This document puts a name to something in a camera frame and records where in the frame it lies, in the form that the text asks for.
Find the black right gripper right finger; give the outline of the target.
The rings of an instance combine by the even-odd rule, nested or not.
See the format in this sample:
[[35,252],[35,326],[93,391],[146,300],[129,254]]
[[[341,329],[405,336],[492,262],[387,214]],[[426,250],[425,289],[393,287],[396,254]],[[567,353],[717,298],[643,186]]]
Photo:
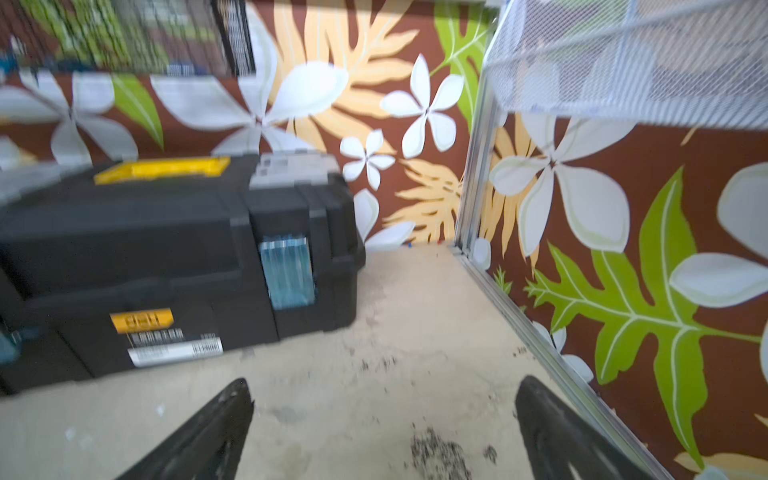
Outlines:
[[649,479],[534,376],[515,398],[520,431],[536,479]]

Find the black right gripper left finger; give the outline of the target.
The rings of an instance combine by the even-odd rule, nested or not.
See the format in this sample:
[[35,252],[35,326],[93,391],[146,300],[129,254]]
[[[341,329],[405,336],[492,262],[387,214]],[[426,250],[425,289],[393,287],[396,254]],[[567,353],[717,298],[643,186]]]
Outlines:
[[248,383],[237,378],[120,477],[233,479],[253,414]]

